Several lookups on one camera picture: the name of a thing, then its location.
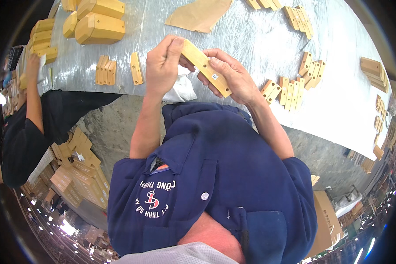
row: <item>cardboard sheet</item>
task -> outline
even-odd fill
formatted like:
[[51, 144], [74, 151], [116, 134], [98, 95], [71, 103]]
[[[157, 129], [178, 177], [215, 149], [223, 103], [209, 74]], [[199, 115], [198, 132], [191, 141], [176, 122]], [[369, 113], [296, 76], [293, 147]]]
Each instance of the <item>cardboard sheet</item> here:
[[210, 33], [230, 8], [232, 0], [196, 0], [177, 8], [165, 24], [191, 31]]

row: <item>factory floor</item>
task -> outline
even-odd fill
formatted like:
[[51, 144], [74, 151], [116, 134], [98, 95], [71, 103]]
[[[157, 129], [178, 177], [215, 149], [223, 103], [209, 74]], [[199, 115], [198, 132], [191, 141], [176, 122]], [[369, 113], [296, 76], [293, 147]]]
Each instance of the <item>factory floor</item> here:
[[[122, 95], [115, 102], [100, 109], [91, 111], [77, 125], [91, 140], [91, 150], [102, 161], [101, 167], [107, 180], [111, 181], [113, 165], [129, 157], [130, 139], [142, 106], [142, 97]], [[165, 135], [164, 119], [161, 117], [161, 140]], [[311, 174], [320, 176], [313, 186], [315, 191], [329, 191], [334, 200], [339, 200], [348, 193], [352, 184], [358, 189], [366, 184], [369, 175], [360, 166], [343, 156], [345, 148], [328, 140], [313, 136], [296, 129], [284, 127], [293, 145], [295, 156], [310, 168]], [[90, 206], [81, 204], [75, 211], [80, 211], [83, 218], [90, 224], [107, 229], [106, 219], [102, 213], [92, 210]]]

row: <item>cardboard box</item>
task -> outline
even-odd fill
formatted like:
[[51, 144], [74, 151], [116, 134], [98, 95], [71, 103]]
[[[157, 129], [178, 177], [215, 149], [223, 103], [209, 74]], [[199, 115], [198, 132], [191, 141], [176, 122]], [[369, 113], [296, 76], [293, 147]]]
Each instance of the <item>cardboard box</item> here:
[[304, 259], [336, 245], [345, 236], [327, 193], [325, 191], [314, 191], [313, 193], [318, 229], [314, 244]]

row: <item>plastic wrap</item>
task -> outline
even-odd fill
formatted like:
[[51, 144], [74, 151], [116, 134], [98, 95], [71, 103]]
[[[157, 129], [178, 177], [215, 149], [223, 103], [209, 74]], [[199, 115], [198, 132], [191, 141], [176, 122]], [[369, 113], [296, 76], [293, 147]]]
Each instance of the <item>plastic wrap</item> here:
[[[282, 0], [286, 6], [302, 5], [314, 28], [312, 39], [293, 30], [282, 9], [254, 10], [245, 0], [235, 0], [210, 34], [191, 32], [164, 24], [167, 17], [193, 0], [122, 0], [126, 3], [126, 35], [113, 45], [79, 45], [62, 34], [69, 13], [60, 6], [51, 39], [58, 46], [57, 60], [43, 69], [46, 79], [39, 85], [40, 93], [52, 88], [69, 91], [115, 92], [144, 95], [145, 83], [133, 85], [130, 55], [137, 51], [145, 77], [147, 52], [167, 34], [191, 40], [198, 48], [220, 48], [240, 61], [258, 87], [267, 79], [279, 76], [296, 79], [303, 52], [326, 62], [322, 81], [317, 88], [304, 91], [301, 110], [290, 114], [278, 101], [271, 108], [282, 125], [302, 130], [350, 148], [375, 160], [374, 148], [375, 99], [380, 94], [385, 105], [389, 94], [371, 87], [360, 70], [360, 57], [381, 61], [368, 32], [343, 0]], [[116, 84], [99, 86], [95, 80], [95, 65], [100, 55], [117, 61]], [[52, 67], [53, 87], [48, 68]], [[230, 97], [220, 99], [196, 78], [197, 71], [188, 75], [198, 101], [238, 106]], [[378, 139], [382, 145], [384, 129]]]

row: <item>person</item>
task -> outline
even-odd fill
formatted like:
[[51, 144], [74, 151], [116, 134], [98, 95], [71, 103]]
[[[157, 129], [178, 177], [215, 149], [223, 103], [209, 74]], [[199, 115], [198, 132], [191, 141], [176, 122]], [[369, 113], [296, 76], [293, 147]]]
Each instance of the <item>person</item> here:
[[39, 57], [30, 55], [26, 65], [26, 92], [18, 99], [17, 112], [4, 120], [2, 177], [3, 182], [13, 188], [27, 181], [50, 145], [60, 145], [69, 139], [68, 131], [81, 117], [121, 96], [50, 90], [40, 97], [39, 65]]
[[[166, 36], [147, 55], [146, 94], [130, 157], [114, 165], [108, 200], [110, 243], [120, 263], [297, 263], [309, 252], [317, 217], [308, 167], [251, 76], [220, 49], [204, 50], [231, 98], [160, 103], [177, 77], [184, 39]], [[198, 79], [218, 97], [202, 74]]]

